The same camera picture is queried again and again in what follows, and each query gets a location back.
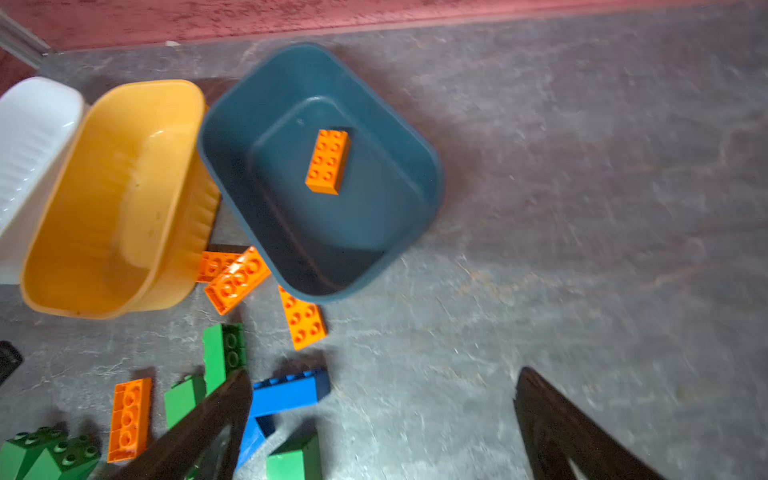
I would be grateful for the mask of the white plastic container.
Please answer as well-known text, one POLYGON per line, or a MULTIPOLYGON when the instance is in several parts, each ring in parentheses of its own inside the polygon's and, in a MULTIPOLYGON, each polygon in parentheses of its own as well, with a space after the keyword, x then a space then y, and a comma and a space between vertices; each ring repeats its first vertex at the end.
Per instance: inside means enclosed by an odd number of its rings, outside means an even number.
POLYGON ((17 285, 87 104, 77 90, 25 79, 1 97, 1 283, 17 285))

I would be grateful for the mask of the orange lego under brick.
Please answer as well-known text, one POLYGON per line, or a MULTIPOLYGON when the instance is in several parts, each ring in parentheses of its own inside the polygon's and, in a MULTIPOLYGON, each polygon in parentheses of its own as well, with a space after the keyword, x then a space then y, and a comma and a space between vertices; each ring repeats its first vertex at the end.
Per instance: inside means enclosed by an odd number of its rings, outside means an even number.
POLYGON ((230 267, 240 256, 240 253, 204 251, 198 267, 196 281, 198 283, 210 283, 230 267))

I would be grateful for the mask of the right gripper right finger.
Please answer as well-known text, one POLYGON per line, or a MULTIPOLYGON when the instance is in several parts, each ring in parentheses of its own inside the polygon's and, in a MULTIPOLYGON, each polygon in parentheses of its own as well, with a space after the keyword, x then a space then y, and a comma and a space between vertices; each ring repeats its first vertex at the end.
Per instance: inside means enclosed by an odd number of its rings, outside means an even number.
POLYGON ((660 479, 535 369, 521 369, 515 413, 535 479, 660 479))

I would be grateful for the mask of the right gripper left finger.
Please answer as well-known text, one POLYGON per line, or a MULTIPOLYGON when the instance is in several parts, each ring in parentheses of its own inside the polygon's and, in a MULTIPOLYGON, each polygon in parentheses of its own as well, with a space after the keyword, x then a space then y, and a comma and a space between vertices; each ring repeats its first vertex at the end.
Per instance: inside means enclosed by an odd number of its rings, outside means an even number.
POLYGON ((231 479, 252 402, 252 384, 239 369, 115 479, 231 479))

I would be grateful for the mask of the green small lego centre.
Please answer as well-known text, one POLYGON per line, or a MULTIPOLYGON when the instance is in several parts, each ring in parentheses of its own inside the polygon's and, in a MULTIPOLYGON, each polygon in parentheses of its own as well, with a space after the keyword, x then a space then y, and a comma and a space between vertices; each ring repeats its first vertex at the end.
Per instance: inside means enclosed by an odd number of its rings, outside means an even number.
POLYGON ((268 480, 322 480, 319 438, 311 434, 286 441, 267 457, 268 480))

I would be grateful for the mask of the blue small lego centre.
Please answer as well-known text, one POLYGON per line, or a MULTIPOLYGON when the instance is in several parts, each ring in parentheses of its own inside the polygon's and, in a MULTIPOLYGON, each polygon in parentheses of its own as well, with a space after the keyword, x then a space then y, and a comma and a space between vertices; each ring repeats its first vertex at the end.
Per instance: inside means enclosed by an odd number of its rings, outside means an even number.
POLYGON ((240 444, 236 471, 251 459, 274 431, 275 426, 271 416, 248 418, 240 444))

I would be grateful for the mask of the yellow plastic container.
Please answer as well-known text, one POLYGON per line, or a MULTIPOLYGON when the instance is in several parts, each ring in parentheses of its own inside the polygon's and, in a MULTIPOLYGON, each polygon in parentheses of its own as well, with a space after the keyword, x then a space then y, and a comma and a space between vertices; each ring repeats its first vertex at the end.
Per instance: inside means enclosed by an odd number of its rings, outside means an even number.
POLYGON ((108 320, 193 290, 219 204, 196 149, 206 111, 187 80, 123 84, 92 105, 25 258, 31 309, 108 320))

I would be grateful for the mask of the teal plastic container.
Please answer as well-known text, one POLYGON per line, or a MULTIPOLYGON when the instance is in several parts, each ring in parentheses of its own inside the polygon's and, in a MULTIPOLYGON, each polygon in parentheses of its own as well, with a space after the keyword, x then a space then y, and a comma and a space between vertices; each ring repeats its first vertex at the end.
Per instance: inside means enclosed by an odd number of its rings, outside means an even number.
POLYGON ((236 82, 206 114, 198 152, 278 283, 310 303, 368 285, 443 199, 432 145, 313 43, 236 82))

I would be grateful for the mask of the orange lego by yellow bin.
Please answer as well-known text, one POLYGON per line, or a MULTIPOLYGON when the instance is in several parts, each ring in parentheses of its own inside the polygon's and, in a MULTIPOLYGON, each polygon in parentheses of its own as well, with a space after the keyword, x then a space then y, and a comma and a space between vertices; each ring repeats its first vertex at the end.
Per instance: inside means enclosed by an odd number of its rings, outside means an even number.
POLYGON ((219 315, 228 314, 271 274, 260 253, 249 247, 204 289, 219 315))

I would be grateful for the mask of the orange lego brick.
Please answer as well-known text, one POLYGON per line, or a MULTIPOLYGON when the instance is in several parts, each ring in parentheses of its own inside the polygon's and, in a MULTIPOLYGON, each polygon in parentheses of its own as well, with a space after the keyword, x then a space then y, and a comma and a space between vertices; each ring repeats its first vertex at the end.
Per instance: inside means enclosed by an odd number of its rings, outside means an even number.
POLYGON ((305 185, 312 192, 335 196, 340 194, 349 144, 346 131, 318 131, 305 178, 305 185))

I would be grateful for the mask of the blue long lego brick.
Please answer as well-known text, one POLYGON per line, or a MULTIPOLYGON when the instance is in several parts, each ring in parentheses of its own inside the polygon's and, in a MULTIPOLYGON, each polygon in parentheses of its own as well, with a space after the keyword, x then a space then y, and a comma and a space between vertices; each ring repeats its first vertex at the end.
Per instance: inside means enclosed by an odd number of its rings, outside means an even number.
POLYGON ((318 404, 330 393, 328 372, 315 369, 253 385, 250 416, 261 418, 318 404))

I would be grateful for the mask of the green flat lego plate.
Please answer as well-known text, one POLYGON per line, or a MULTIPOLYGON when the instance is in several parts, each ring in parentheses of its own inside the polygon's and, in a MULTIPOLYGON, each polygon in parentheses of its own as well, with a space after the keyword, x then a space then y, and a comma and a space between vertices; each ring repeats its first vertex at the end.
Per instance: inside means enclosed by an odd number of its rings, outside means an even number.
POLYGON ((87 479, 101 457, 87 435, 41 427, 19 432, 1 448, 2 479, 87 479))

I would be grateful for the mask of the orange lego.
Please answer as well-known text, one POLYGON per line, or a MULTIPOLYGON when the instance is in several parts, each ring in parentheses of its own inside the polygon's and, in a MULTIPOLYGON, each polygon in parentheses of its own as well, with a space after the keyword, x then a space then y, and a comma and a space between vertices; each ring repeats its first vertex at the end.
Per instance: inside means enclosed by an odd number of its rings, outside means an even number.
POLYGON ((152 379, 120 383, 114 389, 108 463, 135 459, 146 450, 152 379))
POLYGON ((198 267, 196 281, 198 283, 210 283, 230 267, 240 256, 240 253, 204 251, 198 267))
POLYGON ((278 286, 281 304, 296 351, 300 351, 327 336, 322 311, 318 305, 298 300, 278 286))
POLYGON ((271 274, 260 253, 249 247, 204 289, 219 315, 228 314, 271 274))

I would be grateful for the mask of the green long lego brick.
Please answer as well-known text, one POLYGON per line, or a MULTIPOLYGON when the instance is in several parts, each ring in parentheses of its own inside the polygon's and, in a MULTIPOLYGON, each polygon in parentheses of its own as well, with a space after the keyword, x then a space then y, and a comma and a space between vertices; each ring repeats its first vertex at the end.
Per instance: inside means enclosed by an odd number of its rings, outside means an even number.
POLYGON ((217 324, 204 330, 204 380, 210 396, 229 374, 247 368, 247 349, 241 324, 217 324))

